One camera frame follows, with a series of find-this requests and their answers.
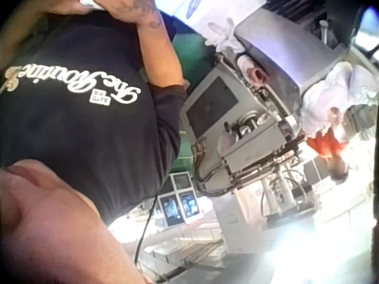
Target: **display screen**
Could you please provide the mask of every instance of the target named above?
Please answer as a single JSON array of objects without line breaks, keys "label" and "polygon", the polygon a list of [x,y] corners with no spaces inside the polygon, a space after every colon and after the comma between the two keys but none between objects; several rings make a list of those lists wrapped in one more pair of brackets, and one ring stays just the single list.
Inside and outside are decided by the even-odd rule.
[{"label": "display screen", "polygon": [[179,195],[183,205],[184,214],[187,218],[200,213],[193,191],[184,192]]},{"label": "display screen", "polygon": [[161,198],[160,201],[162,203],[163,213],[165,214],[168,226],[178,225],[184,222],[175,195]]},{"label": "display screen", "polygon": [[188,174],[182,173],[180,175],[173,175],[176,189],[181,190],[181,189],[186,189],[186,188],[191,188],[192,184],[189,179]]},{"label": "display screen", "polygon": [[201,137],[238,103],[233,92],[217,77],[187,111],[196,138]]}]

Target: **tattoo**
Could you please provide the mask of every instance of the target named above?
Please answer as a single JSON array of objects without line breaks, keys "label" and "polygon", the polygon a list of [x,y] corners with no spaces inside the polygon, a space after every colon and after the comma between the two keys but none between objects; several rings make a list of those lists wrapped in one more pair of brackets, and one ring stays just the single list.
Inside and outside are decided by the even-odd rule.
[{"label": "tattoo", "polygon": [[144,13],[151,13],[152,15],[157,15],[159,21],[151,21],[149,23],[150,28],[159,28],[162,25],[162,18],[159,11],[156,8],[155,0],[133,0],[133,6],[125,4],[123,1],[120,1],[120,7],[117,8],[119,13],[128,13],[132,10],[141,9]]}]

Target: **black t-shirt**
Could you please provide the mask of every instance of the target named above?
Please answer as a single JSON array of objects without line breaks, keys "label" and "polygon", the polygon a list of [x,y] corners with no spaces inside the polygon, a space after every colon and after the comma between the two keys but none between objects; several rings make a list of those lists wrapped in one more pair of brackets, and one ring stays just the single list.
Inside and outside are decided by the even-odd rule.
[{"label": "black t-shirt", "polygon": [[62,29],[7,69],[0,97],[1,166],[43,162],[107,225],[154,196],[179,152],[185,91],[144,83],[135,40],[109,23]]}]

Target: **metal rod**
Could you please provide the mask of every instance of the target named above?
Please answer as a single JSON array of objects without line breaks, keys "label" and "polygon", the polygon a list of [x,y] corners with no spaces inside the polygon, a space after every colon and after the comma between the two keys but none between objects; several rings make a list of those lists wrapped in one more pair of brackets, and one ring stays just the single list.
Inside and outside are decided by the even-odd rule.
[{"label": "metal rod", "polygon": [[271,188],[268,185],[267,182],[267,177],[261,180],[262,185],[263,185],[263,192],[265,193],[268,208],[270,209],[269,214],[274,214],[274,213],[280,213],[280,206],[277,202],[277,199],[275,198],[275,195]]},{"label": "metal rod", "polygon": [[278,169],[278,178],[279,178],[279,181],[281,184],[280,191],[283,195],[285,205],[288,207],[296,206],[296,202],[295,202],[294,196],[292,194],[292,190],[287,185],[285,178],[284,178],[282,172],[280,171],[280,169]]},{"label": "metal rod", "polygon": [[327,29],[329,28],[328,22],[325,20],[321,20],[320,28],[321,28],[321,40],[324,44],[327,45]]}]

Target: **red object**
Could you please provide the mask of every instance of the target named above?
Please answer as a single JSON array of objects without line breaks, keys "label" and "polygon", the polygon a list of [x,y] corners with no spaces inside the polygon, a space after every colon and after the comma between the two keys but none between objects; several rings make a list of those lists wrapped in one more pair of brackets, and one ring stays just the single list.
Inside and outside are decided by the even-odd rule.
[{"label": "red object", "polygon": [[349,144],[340,143],[334,136],[333,130],[330,128],[325,136],[320,132],[316,134],[316,138],[307,140],[307,144],[323,158],[331,158],[332,156],[340,156],[341,151]]}]

